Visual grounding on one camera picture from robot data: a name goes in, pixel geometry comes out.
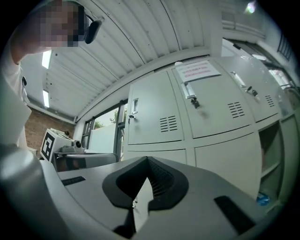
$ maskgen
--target fluorescent light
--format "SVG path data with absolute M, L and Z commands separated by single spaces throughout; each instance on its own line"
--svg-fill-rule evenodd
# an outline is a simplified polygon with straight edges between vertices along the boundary
M 43 97 L 44 97 L 44 105 L 45 105 L 45 107 L 49 107 L 49 94 L 45 90 L 43 90 Z
M 248 3 L 247 7 L 246 7 L 246 12 L 249 13 L 254 13 L 255 11 L 255 1 Z
M 50 64 L 51 53 L 52 53 L 52 50 L 43 52 L 42 66 L 47 69 L 49 68 L 49 64 Z
M 265 56 L 262 56 L 262 55 L 252 54 L 252 56 L 259 59 L 259 60 L 262 60 L 262 61 L 267 60 L 267 58 Z

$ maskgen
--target locker lock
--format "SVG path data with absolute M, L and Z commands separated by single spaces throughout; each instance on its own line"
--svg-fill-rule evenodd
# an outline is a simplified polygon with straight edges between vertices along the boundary
M 252 94 L 256 98 L 256 100 L 259 101 L 258 92 L 256 90 L 254 90 L 254 89 L 252 89 L 252 91 L 251 91 L 251 89 L 252 89 L 252 86 L 248 87 L 248 89 L 245 90 L 245 92 L 247 92 L 249 94 Z
M 130 119 L 136 119 L 136 116 L 134 116 L 134 115 L 129 115 L 129 118 L 128 118 L 128 124 L 130 124 Z
M 200 107 L 200 104 L 199 104 L 199 102 L 197 101 L 197 98 L 196 98 L 196 97 L 193 97 L 193 98 L 192 98 L 191 104 L 194 105 L 195 109 L 197 109 L 198 107 Z

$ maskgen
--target brick wall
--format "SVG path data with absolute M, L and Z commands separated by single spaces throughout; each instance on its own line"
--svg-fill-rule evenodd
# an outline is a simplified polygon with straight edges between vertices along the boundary
M 54 128 L 62 132 L 69 131 L 70 137 L 73 137 L 75 125 L 53 118 L 33 108 L 30 109 L 32 112 L 25 124 L 26 141 L 28 147 L 37 149 L 38 157 L 40 157 L 39 152 L 47 129 Z

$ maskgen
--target window frame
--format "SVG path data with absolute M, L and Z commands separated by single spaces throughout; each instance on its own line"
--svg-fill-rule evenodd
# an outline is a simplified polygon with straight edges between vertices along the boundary
M 284 86 L 287 86 L 287 85 L 291 85 L 292 88 L 296 88 L 296 84 L 294 83 L 294 81 L 292 80 L 292 78 L 288 74 L 288 72 L 285 70 L 285 68 L 282 67 L 279 64 L 279 62 L 270 53 L 268 53 L 266 50 L 264 50 L 262 47 L 260 47 L 257 44 L 250 43 L 250 42 L 247 42 L 247 41 L 239 41 L 239 40 L 233 40 L 233 39 L 226 39 L 226 40 L 233 43 L 234 45 L 240 47 L 241 49 L 243 49 L 243 47 L 239 46 L 239 44 L 246 45 L 247 47 L 251 48 L 253 51 L 259 53 L 260 55 L 262 55 L 264 57 L 266 57 L 270 62 L 261 60 L 261 62 L 266 66 L 266 68 L 268 70 L 281 70 L 285 74 L 288 81 L 290 82 L 290 84 L 285 84 L 285 85 L 280 85 L 280 86 L 284 87 Z
M 118 114 L 116 118 L 116 129 L 115 129 L 115 135 L 114 135 L 114 143 L 113 143 L 113 153 L 118 155 L 118 161 L 120 159 L 121 154 L 121 131 L 125 127 L 125 120 L 123 121 L 124 117 L 124 107 L 128 103 L 128 99 L 121 100 L 119 103 L 111 106 L 110 108 L 107 108 L 106 110 L 102 111 L 101 113 L 93 116 L 90 120 L 85 122 L 84 128 L 83 128 L 83 135 L 82 135 L 82 145 L 85 149 L 89 149 L 90 144 L 90 135 L 91 132 L 95 126 L 95 121 L 98 117 L 111 112 L 114 109 L 118 109 Z

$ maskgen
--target white machine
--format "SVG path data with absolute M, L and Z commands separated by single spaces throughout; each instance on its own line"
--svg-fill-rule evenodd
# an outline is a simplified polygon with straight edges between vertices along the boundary
M 57 162 L 62 160 L 66 160 L 69 170 L 102 166 L 118 161 L 118 156 L 114 153 L 86 153 L 80 141 L 50 129 L 46 130 L 40 153 L 44 160 L 53 164 L 55 170 L 58 170 Z M 76 161 L 79 167 L 74 168 L 73 161 Z
M 63 147 L 65 147 L 65 152 L 83 152 L 80 141 L 73 141 L 71 138 L 47 129 L 41 147 L 41 156 L 51 162 L 54 152 L 61 152 Z

